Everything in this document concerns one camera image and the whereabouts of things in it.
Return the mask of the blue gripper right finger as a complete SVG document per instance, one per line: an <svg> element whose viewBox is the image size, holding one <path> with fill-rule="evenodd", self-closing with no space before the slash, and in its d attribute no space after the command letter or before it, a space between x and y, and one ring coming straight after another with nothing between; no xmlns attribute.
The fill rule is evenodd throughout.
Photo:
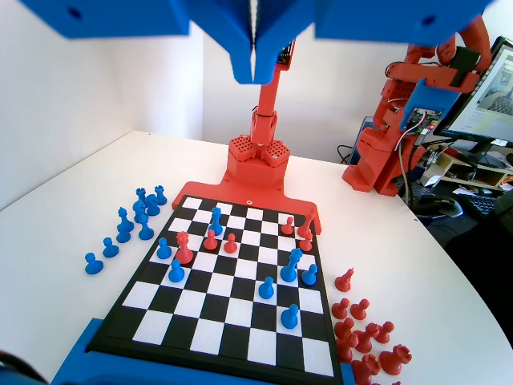
<svg viewBox="0 0 513 385"><path fill-rule="evenodd" d="M270 83L278 55L332 5L333 1L259 1L253 82Z"/></svg>

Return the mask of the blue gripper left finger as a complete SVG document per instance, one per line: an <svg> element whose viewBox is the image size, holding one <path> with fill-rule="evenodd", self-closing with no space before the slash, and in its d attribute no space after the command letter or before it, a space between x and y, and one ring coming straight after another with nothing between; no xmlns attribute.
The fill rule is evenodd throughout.
<svg viewBox="0 0 513 385"><path fill-rule="evenodd" d="M229 55L232 73L241 84L252 84L252 20L250 1L169 1L184 33L188 23L199 28Z"/></svg>

